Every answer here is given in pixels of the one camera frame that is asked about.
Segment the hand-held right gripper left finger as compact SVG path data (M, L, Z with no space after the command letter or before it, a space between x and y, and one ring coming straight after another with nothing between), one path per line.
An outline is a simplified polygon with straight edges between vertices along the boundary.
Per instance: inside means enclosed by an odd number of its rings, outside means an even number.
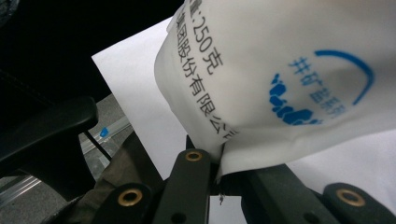
M151 224L208 224L210 169L204 150L180 152Z

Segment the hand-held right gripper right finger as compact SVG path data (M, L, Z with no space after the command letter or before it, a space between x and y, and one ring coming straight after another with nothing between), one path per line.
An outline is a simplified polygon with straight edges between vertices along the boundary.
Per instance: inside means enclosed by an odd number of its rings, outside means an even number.
M221 192L242 197L248 224L340 224L286 164L224 175Z

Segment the white bag with blue print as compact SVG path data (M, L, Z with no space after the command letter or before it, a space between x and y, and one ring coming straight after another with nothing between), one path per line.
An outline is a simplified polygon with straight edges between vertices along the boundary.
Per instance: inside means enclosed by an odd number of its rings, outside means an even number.
M219 173L396 129L396 0L185 0L155 80Z

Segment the black rounded object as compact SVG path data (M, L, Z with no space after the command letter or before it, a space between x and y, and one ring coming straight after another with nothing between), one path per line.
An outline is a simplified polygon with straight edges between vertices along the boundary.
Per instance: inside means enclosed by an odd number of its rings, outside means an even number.
M79 135L98 123L90 96L67 100L0 134L0 177L32 175L72 201L95 185Z

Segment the aluminium floor rail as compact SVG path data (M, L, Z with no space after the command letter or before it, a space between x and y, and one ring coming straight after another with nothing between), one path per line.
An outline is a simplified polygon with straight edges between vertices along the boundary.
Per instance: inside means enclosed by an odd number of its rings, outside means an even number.
M100 137L99 134L104 127L108 128L109 134L106 137ZM123 117L112 124L101 126L100 130L93 136L93 138L108 154L113 156L120 146L114 138L126 131L131 133L133 128L128 119ZM97 178L99 176L99 172L103 171L104 168L108 166L109 161L88 138L85 138L85 140L81 142L81 146L85 158L92 159L89 161L89 167L94 178ZM2 178L0 180L0 208L12 203L23 194L34 189L40 184L41 181L31 175Z

